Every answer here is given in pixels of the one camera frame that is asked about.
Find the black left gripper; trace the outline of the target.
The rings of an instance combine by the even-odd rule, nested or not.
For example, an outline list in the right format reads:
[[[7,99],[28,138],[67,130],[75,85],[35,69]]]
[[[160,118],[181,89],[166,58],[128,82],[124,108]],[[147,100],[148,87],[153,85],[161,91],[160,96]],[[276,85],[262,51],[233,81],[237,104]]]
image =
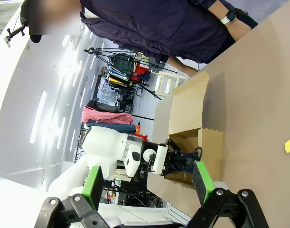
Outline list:
[[[174,152],[167,152],[164,162],[164,176],[181,175],[183,172],[176,165],[176,162],[178,161],[177,158],[179,158],[179,154],[181,154],[181,148],[172,139],[167,139],[165,145],[170,146]]]

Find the person's right hand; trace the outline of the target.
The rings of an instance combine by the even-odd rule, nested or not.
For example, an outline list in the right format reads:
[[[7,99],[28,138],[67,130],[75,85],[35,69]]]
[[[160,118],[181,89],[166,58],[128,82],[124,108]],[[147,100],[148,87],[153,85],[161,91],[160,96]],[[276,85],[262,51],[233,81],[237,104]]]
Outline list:
[[[183,72],[183,73],[185,73],[189,77],[194,76],[198,72],[198,70],[196,70],[195,68],[193,68],[191,66],[187,66],[185,64],[182,64],[180,66],[180,71]]]

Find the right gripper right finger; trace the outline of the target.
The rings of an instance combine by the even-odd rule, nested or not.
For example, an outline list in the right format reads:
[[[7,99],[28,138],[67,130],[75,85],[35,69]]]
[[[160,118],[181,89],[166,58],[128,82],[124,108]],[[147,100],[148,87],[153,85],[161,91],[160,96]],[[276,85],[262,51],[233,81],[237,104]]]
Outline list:
[[[228,218],[235,228],[269,226],[252,190],[232,193],[217,188],[202,161],[194,162],[193,184],[201,207],[187,223],[188,228],[212,228],[219,218]]]

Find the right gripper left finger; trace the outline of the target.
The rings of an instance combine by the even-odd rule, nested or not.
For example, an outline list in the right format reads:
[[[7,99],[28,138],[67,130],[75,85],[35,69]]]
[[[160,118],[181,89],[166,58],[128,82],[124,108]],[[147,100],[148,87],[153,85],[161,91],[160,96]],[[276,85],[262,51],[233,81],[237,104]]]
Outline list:
[[[69,228],[80,223],[83,228],[122,228],[124,225],[113,220],[107,222],[98,213],[104,179],[100,166],[92,167],[82,193],[68,196],[65,200],[47,198],[41,207],[34,227]]]

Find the person's left hand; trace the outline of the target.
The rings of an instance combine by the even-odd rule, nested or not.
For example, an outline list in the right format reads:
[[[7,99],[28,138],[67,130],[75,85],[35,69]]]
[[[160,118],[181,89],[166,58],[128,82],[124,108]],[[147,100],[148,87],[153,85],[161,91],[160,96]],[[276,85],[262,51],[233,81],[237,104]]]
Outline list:
[[[251,31],[251,28],[239,19],[234,19],[233,21],[227,23],[225,26],[235,41],[238,41],[249,31]]]

